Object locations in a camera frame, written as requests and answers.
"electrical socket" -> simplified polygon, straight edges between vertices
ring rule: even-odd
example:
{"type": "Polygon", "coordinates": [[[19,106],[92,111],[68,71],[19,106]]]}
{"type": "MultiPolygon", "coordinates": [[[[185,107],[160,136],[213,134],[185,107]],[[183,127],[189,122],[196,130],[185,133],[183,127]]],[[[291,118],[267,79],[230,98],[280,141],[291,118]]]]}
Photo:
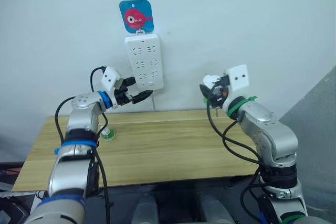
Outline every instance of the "electrical socket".
{"type": "Polygon", "coordinates": [[[156,34],[125,38],[128,57],[140,91],[163,88],[160,39],[156,34]]]}

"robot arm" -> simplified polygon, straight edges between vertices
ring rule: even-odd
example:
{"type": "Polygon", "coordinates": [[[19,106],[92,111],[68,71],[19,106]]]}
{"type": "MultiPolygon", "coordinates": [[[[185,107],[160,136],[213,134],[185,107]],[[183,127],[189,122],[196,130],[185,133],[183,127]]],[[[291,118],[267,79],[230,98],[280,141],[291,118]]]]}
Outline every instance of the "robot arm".
{"type": "Polygon", "coordinates": [[[127,94],[134,78],[123,80],[106,67],[102,77],[104,91],[76,96],[72,100],[66,136],[55,150],[57,158],[48,181],[49,198],[43,200],[25,223],[76,223],[84,221],[85,199],[98,193],[99,172],[95,161],[98,147],[98,116],[108,108],[140,102],[152,94],[143,91],[127,94]]]}
{"type": "Polygon", "coordinates": [[[294,215],[307,215],[301,183],[297,180],[298,140],[294,132],[277,121],[275,115],[246,97],[249,86],[246,65],[228,69],[223,77],[205,76],[202,94],[212,107],[220,107],[255,143],[266,167],[260,167],[265,194],[258,199],[267,223],[281,223],[294,215]]]}

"red fish sticker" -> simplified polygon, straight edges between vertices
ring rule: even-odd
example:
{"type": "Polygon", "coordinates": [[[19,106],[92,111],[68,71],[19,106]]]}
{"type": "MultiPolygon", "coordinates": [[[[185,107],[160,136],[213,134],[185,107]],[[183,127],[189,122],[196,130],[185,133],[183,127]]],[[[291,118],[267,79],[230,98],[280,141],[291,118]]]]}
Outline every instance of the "red fish sticker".
{"type": "Polygon", "coordinates": [[[150,33],[154,30],[152,7],[147,0],[121,1],[119,8],[128,32],[134,34],[142,29],[150,33]]]}

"white wall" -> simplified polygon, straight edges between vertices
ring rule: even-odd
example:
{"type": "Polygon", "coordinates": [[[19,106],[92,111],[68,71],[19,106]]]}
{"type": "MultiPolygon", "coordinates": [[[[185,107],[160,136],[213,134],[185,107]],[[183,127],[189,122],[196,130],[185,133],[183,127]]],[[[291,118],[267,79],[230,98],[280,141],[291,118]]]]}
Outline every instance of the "white wall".
{"type": "MultiPolygon", "coordinates": [[[[0,161],[25,158],[59,102],[89,91],[92,68],[132,74],[119,1],[0,0],[0,161]]],[[[245,63],[251,94],[280,117],[336,63],[335,0],[149,1],[164,59],[157,110],[204,108],[203,75],[245,63]]]]}

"blue sticker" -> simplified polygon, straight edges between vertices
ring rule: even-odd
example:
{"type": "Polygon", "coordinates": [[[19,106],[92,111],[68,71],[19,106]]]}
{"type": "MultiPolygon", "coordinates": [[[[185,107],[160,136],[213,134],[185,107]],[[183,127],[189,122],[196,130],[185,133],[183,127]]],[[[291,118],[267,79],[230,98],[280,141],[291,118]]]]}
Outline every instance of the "blue sticker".
{"type": "Polygon", "coordinates": [[[123,0],[119,8],[129,33],[135,34],[140,28],[146,33],[154,30],[152,7],[147,0],[123,0]]]}

